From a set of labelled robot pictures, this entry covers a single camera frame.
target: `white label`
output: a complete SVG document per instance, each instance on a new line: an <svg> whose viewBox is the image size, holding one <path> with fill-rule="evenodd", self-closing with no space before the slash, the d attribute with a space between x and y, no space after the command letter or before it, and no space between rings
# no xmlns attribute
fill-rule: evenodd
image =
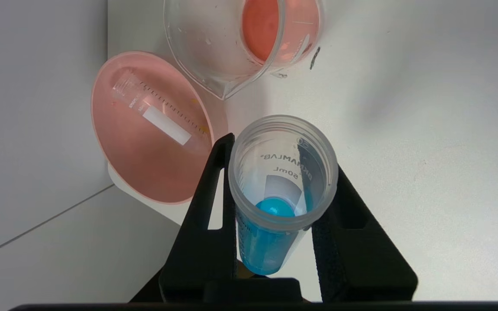
<svg viewBox="0 0 498 311"><path fill-rule="evenodd" d="M181 126L176 124L176 122L168 118L168 116L160 112L160 110L154 106L150 106L143 115L147 121L160 128L164 133L176 140L176 142L182 146L188 142L189 138L192 136L187 132L187 130L184 130Z"/></svg>

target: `container rim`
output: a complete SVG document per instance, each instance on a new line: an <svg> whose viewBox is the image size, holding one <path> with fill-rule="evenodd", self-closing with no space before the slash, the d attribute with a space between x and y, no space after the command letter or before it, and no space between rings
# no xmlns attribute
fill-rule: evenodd
<svg viewBox="0 0 498 311"><path fill-rule="evenodd" d="M274 129L288 130L300 134L318 152L320 160L324 161L326 171L326 185L320 201L310 212L295 216L281 217L268 214L259 210L249 199L243 195L237 180L239 171L235 169L236 159L241 156L240 146L251 140L253 136ZM338 183L338 162L332 145L326 136L316 126L294 116L276 114L256 120L245 128L233 144L230 162L228 164L228 182L236 208L255 224L273 231L294 232L308 228L312 223L324 214L332 203Z"/></svg>

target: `blue liquid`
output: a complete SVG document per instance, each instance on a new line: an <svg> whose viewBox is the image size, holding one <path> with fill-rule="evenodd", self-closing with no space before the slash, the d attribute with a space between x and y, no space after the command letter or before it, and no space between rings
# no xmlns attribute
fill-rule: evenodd
<svg viewBox="0 0 498 311"><path fill-rule="evenodd" d="M278 197L268 197L267 199L264 199L263 201L257 203L256 206L259 208L259 210L265 211L271 215L281 217L295 217L291 205Z"/></svg>
<svg viewBox="0 0 498 311"><path fill-rule="evenodd" d="M278 197L268 197L257 208L271 215L295 217L293 207ZM271 232L238 215L239 252L241 261L253 273L268 275L278 272L297 237L296 232Z"/></svg>

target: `clear plastic cup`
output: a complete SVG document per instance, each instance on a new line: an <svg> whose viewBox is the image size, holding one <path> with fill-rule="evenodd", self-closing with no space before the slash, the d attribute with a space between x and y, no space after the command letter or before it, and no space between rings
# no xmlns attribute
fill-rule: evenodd
<svg viewBox="0 0 498 311"><path fill-rule="evenodd" d="M239 252L252 272L277 272L336 193L338 163L324 134L292 116L269 116L237 138L229 163Z"/></svg>
<svg viewBox="0 0 498 311"><path fill-rule="evenodd" d="M317 0L165 0L164 28L178 65L225 100L303 59L321 9Z"/></svg>

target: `pink dish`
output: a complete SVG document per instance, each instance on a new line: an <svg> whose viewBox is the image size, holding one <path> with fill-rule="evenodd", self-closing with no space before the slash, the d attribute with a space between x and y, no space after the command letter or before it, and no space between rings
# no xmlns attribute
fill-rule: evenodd
<svg viewBox="0 0 498 311"><path fill-rule="evenodd" d="M187 152L153 124L113 97L113 85L134 70L163 97L209 129L211 142L225 133L222 106L213 105L215 136L209 114L190 82L172 65L150 53L131 51L109 59L99 70L91 96L93 128L109 164L144 197L159 203L183 203L192 196L209 154Z"/></svg>

